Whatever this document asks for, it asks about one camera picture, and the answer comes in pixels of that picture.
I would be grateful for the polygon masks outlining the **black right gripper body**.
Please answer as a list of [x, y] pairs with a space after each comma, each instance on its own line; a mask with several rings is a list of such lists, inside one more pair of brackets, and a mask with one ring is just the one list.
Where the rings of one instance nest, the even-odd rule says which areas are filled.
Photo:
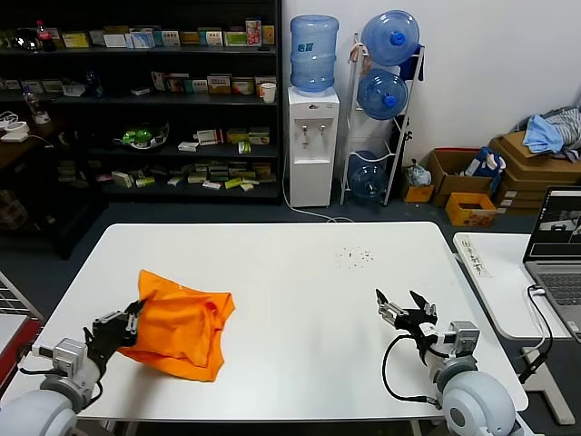
[[405, 309], [403, 313], [396, 316], [394, 327], [397, 330], [408, 332], [416, 342], [418, 350], [426, 351], [437, 341], [438, 336], [435, 333], [424, 333], [421, 326], [427, 324], [435, 327], [437, 322], [438, 316], [436, 314], [428, 314], [420, 309]]

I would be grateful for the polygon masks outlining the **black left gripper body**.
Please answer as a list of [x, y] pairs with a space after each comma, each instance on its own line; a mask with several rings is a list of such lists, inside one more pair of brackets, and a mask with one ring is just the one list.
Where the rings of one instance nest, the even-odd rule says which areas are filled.
[[91, 330], [84, 327], [87, 357], [98, 369], [105, 369], [118, 349], [133, 347], [137, 343], [137, 334], [124, 334], [125, 324], [124, 320], [115, 319], [108, 323], [93, 323]]

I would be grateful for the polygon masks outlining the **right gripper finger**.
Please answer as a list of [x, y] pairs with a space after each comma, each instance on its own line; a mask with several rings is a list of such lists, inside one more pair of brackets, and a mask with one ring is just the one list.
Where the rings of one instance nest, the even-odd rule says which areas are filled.
[[385, 322], [394, 323], [398, 318], [407, 315], [406, 310], [400, 308], [394, 302], [390, 302], [380, 289], [376, 289], [375, 292], [379, 307], [378, 313]]
[[412, 310], [412, 317], [418, 324], [430, 323], [436, 325], [438, 322], [437, 308], [435, 304], [429, 303], [422, 295], [410, 291], [412, 300], [418, 306], [417, 309]]

